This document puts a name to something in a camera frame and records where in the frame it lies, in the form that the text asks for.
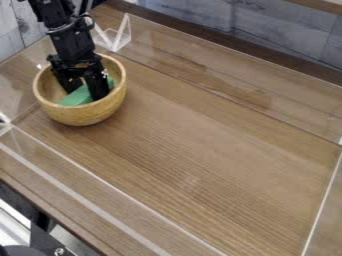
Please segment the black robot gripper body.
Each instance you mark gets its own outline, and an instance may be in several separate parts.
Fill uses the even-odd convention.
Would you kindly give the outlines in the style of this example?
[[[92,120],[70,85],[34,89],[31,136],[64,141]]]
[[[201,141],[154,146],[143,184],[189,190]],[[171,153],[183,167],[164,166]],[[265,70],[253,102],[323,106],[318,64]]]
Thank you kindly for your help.
[[[75,13],[72,0],[28,0],[38,21],[47,28],[56,53],[47,57],[59,72],[100,72],[102,57],[95,53],[91,30],[94,19]]]

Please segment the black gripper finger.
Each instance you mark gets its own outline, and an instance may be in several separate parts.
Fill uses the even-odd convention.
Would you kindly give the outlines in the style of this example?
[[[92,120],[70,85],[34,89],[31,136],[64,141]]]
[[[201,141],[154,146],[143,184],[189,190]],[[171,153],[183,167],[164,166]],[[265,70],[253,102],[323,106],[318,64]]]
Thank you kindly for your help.
[[[71,94],[83,85],[82,79],[70,70],[55,69],[54,75],[67,94]]]
[[[110,93],[107,70],[100,63],[92,63],[84,72],[84,78],[94,101],[104,98]]]

